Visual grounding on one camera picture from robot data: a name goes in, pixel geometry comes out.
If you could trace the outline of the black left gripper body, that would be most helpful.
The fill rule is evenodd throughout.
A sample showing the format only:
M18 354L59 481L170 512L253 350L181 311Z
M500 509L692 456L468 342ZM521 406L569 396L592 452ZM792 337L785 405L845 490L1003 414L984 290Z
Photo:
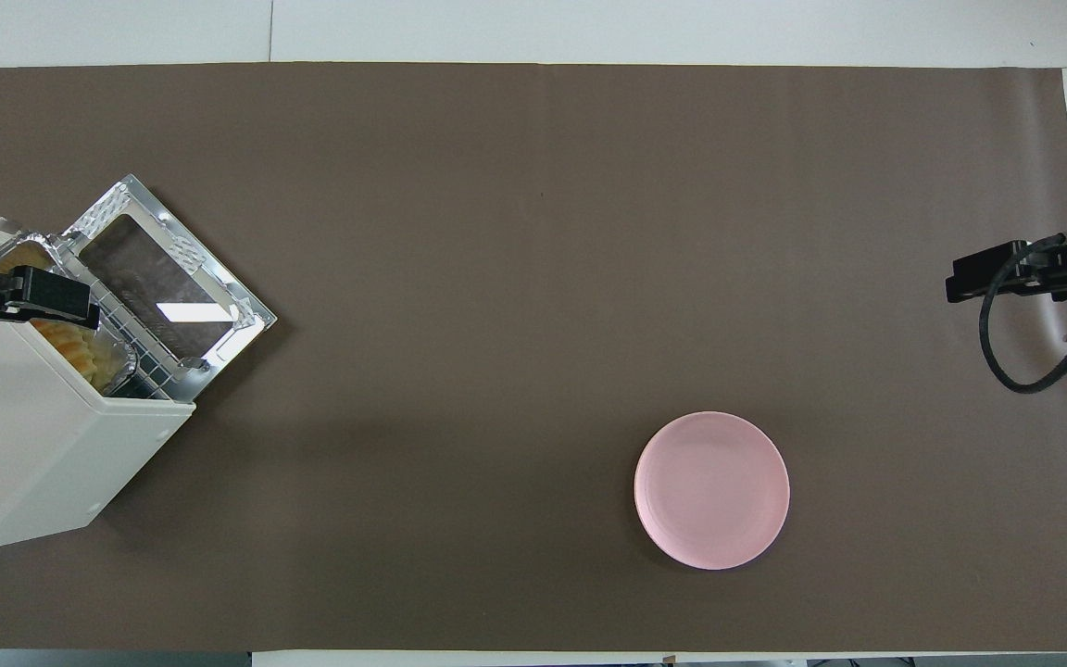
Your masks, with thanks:
M85 283L29 266L0 273L0 322L51 320L82 325L89 309L94 309L94 301Z

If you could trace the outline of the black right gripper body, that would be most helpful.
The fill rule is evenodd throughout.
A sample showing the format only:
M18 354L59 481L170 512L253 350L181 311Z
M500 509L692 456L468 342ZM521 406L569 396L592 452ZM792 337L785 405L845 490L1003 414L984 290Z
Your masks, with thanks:
M996 286L996 293L1017 296L1049 295L1067 300L1067 233L1055 233L1030 250L1029 242L1013 240L966 255L952 263L951 277L982 282L983 298Z

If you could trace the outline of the yellow sliced bread loaf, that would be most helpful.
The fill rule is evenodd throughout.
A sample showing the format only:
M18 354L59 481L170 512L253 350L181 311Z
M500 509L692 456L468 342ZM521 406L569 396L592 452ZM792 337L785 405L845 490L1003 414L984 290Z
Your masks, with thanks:
M29 266L44 271L52 270L55 263L51 259L41 245L33 241L25 241L22 244L7 250L7 253L0 258L0 273L11 273L18 266ZM94 337L93 331L68 322L32 320L30 325L38 331L48 345L55 348L55 352L86 381L92 381L97 372L94 363L94 353L90 343Z

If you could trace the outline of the aluminium foil tray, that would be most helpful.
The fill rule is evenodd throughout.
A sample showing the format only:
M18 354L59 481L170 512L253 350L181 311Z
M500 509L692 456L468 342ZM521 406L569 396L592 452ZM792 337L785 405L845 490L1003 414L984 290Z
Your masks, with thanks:
M54 242L43 233L22 233L14 237L5 244L0 245L0 258L7 253L7 250L20 245L25 241L35 242L50 255L55 267L48 271L60 275L60 277L71 277L71 271L65 259L55 251ZM87 383L102 396L110 396L111 393L120 390L126 381L130 380L136 372L136 351L131 345L124 342L118 329L113 325L113 322L107 321L105 315L100 316L100 325L93 333L94 337L90 346L94 353L97 372L94 374L93 380L87 381Z

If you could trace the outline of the glass oven door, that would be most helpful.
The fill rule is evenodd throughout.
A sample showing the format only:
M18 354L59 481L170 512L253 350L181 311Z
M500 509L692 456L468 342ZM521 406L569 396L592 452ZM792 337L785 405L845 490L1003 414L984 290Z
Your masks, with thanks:
M194 404L278 321L136 176L55 237L55 263L87 284L103 322L136 351L115 396Z

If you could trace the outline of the white toaster oven body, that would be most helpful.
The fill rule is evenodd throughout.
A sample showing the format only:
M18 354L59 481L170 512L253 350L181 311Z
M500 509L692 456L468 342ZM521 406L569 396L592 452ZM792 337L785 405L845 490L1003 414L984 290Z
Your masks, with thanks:
M0 322L0 547L87 526L194 409L102 396L30 322Z

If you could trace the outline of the pink round plate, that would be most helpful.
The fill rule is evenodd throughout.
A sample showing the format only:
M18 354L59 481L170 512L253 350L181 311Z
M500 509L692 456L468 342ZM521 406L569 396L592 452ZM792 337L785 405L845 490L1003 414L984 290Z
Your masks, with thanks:
M782 452L753 422L695 412L665 423L634 470L634 507L665 556L704 571L750 563L789 515Z

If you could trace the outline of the brown table mat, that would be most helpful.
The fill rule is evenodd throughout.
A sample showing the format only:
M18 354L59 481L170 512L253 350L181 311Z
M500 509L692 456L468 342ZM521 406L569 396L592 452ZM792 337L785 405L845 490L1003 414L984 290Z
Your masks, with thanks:
M1067 650L1067 379L956 258L1067 231L1058 70L0 69L0 216L134 174L278 315L87 527L0 547L0 648ZM753 422L783 531L665 556L660 427Z

